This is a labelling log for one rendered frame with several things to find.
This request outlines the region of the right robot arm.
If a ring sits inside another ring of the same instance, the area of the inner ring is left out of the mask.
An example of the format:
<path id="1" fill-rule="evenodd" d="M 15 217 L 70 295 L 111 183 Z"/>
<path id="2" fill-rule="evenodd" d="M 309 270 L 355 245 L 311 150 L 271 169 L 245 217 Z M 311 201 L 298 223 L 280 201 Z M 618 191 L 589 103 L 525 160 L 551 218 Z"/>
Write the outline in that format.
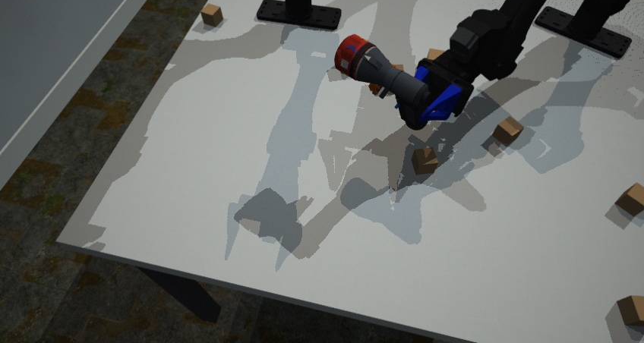
<path id="1" fill-rule="evenodd" d="M 257 19 L 336 30 L 341 12 L 340 8 L 311 5 L 311 0 L 263 0 Z"/>

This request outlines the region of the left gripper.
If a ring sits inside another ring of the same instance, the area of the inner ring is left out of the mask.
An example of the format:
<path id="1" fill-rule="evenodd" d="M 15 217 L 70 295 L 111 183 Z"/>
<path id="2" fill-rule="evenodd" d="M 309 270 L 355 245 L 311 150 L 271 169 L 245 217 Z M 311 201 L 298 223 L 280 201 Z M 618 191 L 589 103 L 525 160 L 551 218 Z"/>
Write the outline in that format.
<path id="1" fill-rule="evenodd" d="M 426 83 L 431 92 L 427 101 L 428 108 L 418 122 L 446 121 L 451 112 L 455 114 L 454 117 L 458 117 L 466 106 L 474 86 L 427 58 L 418 63 L 417 69 L 415 78 Z"/>

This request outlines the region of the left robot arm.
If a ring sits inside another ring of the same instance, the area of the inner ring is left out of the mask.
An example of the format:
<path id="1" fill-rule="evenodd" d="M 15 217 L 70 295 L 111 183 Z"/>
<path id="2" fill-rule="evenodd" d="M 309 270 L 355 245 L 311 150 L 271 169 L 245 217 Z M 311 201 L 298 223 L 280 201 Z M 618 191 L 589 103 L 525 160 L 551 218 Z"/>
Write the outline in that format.
<path id="1" fill-rule="evenodd" d="M 450 49 L 433 62 L 470 84 L 479 74 L 489 81 L 508 77 L 516 69 L 515 60 L 524 49 L 522 44 L 526 34 L 545 2 L 506 0 L 500 10 L 474 11 L 473 18 L 468 16 L 457 25 L 450 37 Z M 631 38 L 603 25 L 618 10 L 622 11 L 628 2 L 630 0 L 584 0 L 575 16 L 546 6 L 535 19 L 535 24 L 615 58 L 622 58 L 632 42 Z"/>

